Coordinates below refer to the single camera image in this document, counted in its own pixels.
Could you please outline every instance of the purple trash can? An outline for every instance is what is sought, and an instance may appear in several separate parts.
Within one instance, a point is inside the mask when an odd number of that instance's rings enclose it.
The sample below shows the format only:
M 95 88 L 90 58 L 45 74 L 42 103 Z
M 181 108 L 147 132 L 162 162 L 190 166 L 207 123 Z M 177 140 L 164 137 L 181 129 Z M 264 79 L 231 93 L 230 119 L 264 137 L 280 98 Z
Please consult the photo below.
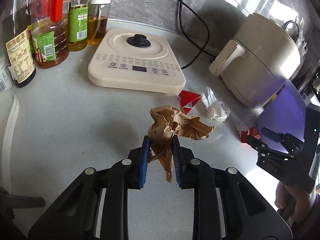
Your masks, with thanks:
M 290 80 L 284 82 L 285 87 L 275 100 L 258 116 L 257 130 L 261 141 L 268 147 L 281 152 L 287 152 L 280 143 L 276 143 L 261 134 L 261 128 L 266 127 L 276 133 L 290 133 L 304 141 L 304 122 L 306 104 Z

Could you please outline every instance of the crumpled white tissue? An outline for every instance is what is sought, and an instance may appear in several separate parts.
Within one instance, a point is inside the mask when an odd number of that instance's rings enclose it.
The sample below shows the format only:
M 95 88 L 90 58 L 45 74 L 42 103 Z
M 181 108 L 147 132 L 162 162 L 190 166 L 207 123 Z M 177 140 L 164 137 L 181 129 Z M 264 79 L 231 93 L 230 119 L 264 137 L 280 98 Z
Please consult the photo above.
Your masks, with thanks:
M 201 101 L 207 108 L 207 114 L 211 119 L 223 122 L 230 114 L 230 109 L 226 108 L 223 102 L 219 102 L 214 96 L 212 90 L 207 87 L 208 98 L 202 93 Z

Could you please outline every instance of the silver screw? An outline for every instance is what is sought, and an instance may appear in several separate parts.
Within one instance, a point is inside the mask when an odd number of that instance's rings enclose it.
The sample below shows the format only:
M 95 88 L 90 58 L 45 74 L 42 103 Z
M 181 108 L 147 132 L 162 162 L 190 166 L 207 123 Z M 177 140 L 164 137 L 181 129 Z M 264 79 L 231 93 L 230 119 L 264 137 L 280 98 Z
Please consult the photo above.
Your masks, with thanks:
M 131 160 L 130 159 L 124 159 L 121 162 L 123 165 L 130 165 L 131 164 Z
M 191 160 L 191 164 L 193 165 L 199 165 L 200 164 L 200 161 L 198 159 L 192 159 Z
M 236 174 L 238 172 L 238 170 L 235 167 L 230 167 L 230 168 L 228 168 L 228 172 L 230 174 Z
M 87 169 L 84 171 L 84 173 L 87 174 L 87 175 L 94 174 L 94 169 L 93 169 L 93 168 L 87 168 Z

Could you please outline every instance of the brown paper bag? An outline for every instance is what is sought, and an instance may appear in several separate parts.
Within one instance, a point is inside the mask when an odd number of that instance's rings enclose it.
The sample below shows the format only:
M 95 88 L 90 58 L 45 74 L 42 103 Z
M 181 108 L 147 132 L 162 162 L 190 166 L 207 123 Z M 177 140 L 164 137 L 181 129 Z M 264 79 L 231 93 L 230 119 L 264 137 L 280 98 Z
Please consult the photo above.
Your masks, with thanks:
M 183 114 L 172 106 L 158 106 L 151 109 L 154 124 L 148 130 L 151 140 L 151 149 L 155 155 L 149 155 L 148 161 L 159 160 L 166 171 L 166 179 L 172 179 L 172 152 L 170 144 L 175 134 L 193 140 L 202 140 L 209 137 L 213 126 L 200 122 L 200 117 Z

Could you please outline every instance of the white countertop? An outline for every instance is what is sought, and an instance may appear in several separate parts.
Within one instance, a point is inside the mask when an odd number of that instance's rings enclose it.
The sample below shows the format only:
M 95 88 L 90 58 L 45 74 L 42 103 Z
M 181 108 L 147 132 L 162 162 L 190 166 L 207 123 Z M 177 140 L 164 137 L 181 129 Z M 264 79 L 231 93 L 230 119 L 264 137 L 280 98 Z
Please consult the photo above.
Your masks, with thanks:
M 147 25 L 108 22 L 108 28 L 116 27 L 165 37 L 181 66 L 192 58 L 188 53 L 191 45 L 174 33 Z M 25 234 L 85 168 L 110 168 L 126 158 L 131 149 L 140 147 L 153 123 L 151 108 L 180 107 L 175 95 L 103 88 L 91 83 L 87 68 L 96 48 L 88 46 L 70 53 L 54 68 L 37 69 L 26 87 L 13 88 L 20 112 L 11 152 L 12 194 L 41 196 L 46 201 L 45 208 L 14 210 L 14 221 Z M 212 167 L 236 167 L 273 203 L 277 180 L 256 166 L 257 152 L 240 142 L 235 126 L 238 120 L 254 125 L 259 110 L 243 106 L 222 79 L 209 73 L 209 59 L 203 56 L 184 70 L 184 89 L 201 94 L 209 86 L 230 108 L 231 115 L 225 122 L 215 122 L 208 139 L 179 138 L 180 144 Z M 213 124 L 202 102 L 189 115 Z M 192 239 L 193 200 L 192 190 L 180 190 L 175 178 L 172 183 L 166 182 L 160 163 L 150 163 L 144 189 L 128 192 L 129 238 Z

